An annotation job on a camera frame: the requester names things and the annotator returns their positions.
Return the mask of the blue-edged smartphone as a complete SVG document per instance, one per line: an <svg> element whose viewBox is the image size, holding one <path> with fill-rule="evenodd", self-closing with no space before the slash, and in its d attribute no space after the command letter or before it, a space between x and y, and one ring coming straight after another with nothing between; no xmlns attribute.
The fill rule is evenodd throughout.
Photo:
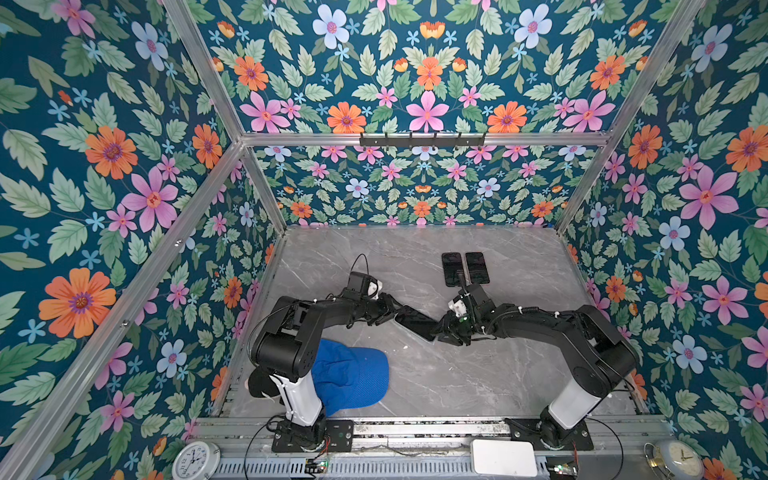
<svg viewBox="0 0 768 480"><path fill-rule="evenodd" d="M436 340L439 322L410 306L399 308L394 320L427 342Z"/></svg>

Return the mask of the pink-edged smartphone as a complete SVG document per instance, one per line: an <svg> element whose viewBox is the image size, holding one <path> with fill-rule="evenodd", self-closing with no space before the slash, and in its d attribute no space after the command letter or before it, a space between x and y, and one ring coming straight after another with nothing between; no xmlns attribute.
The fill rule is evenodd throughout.
<svg viewBox="0 0 768 480"><path fill-rule="evenodd" d="M487 263L482 252L467 252L465 254L470 282L486 285L490 283Z"/></svg>

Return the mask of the silver-edged smartphone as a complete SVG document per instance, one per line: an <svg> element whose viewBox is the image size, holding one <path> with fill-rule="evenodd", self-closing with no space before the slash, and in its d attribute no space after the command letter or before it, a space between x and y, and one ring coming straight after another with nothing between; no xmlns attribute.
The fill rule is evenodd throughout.
<svg viewBox="0 0 768 480"><path fill-rule="evenodd" d="M459 252L445 252L441 254L444 283L447 287L464 287L466 274L463 256Z"/></svg>

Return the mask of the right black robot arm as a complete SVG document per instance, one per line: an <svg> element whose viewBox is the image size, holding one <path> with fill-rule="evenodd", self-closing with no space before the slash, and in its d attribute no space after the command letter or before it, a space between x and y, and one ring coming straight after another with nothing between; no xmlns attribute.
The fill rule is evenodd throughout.
<svg viewBox="0 0 768 480"><path fill-rule="evenodd" d="M594 305L548 311L495 304L480 285L463 288L432 333L438 341L455 346L486 337L521 338L556 347L570 380L542 411L535 427L535 435L550 450L566 446L588 415L639 364L636 349Z"/></svg>

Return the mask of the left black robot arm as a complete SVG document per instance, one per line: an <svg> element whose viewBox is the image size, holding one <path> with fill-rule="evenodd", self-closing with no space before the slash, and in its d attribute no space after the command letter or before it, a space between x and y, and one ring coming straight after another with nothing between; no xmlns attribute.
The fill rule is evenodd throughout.
<svg viewBox="0 0 768 480"><path fill-rule="evenodd" d="M325 415L311 379L324 330L358 322L378 326L394 319L402 307L373 276L352 272L338 294L312 300L280 297L250 341L248 358L277 387L287 420L310 428Z"/></svg>

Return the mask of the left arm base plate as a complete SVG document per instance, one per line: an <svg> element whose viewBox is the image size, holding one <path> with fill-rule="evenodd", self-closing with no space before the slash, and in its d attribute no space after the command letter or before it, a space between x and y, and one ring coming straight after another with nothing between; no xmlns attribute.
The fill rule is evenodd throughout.
<svg viewBox="0 0 768 480"><path fill-rule="evenodd" d="M313 426L299 426L288 420L278 423L271 451L273 453L350 452L354 437L351 420L321 418Z"/></svg>

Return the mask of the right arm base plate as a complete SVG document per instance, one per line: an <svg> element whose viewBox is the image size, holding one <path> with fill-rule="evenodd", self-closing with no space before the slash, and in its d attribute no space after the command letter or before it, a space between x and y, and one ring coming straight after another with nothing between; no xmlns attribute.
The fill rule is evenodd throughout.
<svg viewBox="0 0 768 480"><path fill-rule="evenodd" d="M594 449L590 433L585 422L572 429L564 429L555 420L546 418L504 418L509 427L511 439L531 443L535 450L591 451Z"/></svg>

